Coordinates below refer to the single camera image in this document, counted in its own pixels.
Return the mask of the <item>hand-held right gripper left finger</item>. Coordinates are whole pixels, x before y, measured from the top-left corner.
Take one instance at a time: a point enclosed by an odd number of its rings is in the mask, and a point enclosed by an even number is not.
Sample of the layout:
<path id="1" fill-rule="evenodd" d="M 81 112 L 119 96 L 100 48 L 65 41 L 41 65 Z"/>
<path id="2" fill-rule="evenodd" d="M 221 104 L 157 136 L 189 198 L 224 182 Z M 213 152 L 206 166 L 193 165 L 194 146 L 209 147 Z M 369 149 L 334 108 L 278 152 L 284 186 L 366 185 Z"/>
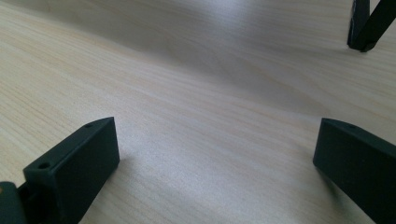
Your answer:
<path id="1" fill-rule="evenodd" d="M 78 224 L 120 163 L 113 118 L 83 125 L 23 169 L 31 224 Z"/>

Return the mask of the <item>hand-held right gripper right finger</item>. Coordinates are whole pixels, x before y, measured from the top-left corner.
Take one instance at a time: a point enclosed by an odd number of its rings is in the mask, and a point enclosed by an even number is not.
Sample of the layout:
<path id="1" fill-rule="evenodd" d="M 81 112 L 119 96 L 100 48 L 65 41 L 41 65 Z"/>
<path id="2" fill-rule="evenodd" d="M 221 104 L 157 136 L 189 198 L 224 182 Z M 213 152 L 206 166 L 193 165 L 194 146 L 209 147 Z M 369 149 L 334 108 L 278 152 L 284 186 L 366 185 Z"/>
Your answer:
<path id="1" fill-rule="evenodd" d="M 396 146 L 362 128 L 322 119 L 314 165 L 376 224 L 396 224 Z"/>

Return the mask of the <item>black metal stand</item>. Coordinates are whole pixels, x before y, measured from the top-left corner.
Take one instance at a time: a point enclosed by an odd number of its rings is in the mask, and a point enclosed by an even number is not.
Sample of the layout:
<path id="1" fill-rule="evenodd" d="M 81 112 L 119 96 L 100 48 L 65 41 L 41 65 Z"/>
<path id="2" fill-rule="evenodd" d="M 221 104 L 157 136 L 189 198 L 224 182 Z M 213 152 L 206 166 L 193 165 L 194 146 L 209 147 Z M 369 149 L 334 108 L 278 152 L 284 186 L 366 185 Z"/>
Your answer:
<path id="1" fill-rule="evenodd" d="M 371 0 L 353 0 L 347 45 L 367 52 L 375 47 L 396 19 L 396 0 L 379 0 L 371 11 Z"/>

